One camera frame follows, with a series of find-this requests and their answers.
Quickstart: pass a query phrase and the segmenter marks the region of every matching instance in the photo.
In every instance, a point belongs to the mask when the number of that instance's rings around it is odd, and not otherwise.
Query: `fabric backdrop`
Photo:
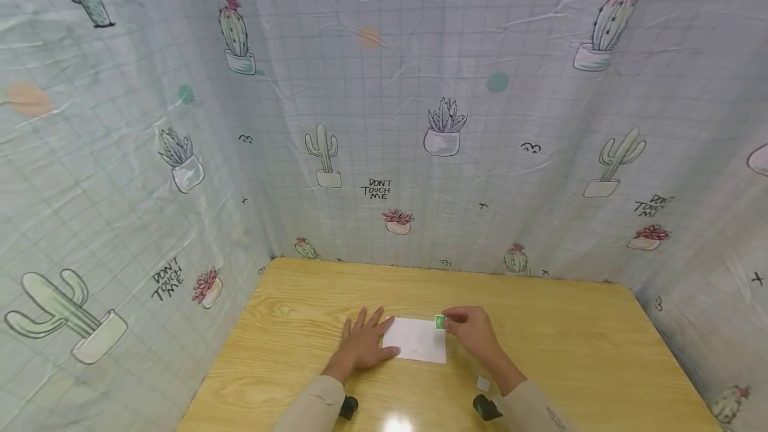
[[[173,430],[301,255],[626,285],[723,427],[760,430],[767,15],[4,2],[0,428]]]

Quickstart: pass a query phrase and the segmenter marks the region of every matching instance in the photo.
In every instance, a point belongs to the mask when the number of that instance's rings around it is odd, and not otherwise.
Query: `green dot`
[[[504,92],[509,86],[509,75],[504,72],[494,72],[488,78],[488,90],[492,93]]]
[[[182,104],[186,105],[190,105],[194,102],[194,91],[192,90],[192,87],[189,87],[185,83],[181,84],[179,87],[179,99]]]

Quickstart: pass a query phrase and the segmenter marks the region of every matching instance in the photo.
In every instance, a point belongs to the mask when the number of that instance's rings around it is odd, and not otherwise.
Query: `white paper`
[[[398,358],[445,363],[445,331],[435,321],[396,317],[382,341],[383,347],[400,347]]]

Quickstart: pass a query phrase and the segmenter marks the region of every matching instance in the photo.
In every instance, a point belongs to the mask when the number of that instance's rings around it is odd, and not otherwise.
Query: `wood grain surface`
[[[719,431],[625,287],[298,259],[268,266],[177,430],[271,430],[363,305],[428,320],[484,306],[512,360],[581,432]],[[334,430],[503,430],[472,409],[481,368],[453,337],[447,348],[446,365],[394,359],[358,373],[347,385],[357,415]]]

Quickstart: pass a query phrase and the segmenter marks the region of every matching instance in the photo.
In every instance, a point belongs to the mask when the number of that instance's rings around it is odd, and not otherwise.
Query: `sleeve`
[[[514,432],[577,432],[576,428],[555,411],[552,404],[532,381],[525,381],[496,401],[504,414],[502,420]]]
[[[272,432],[330,432],[344,403],[344,386],[320,375],[293,401]]]

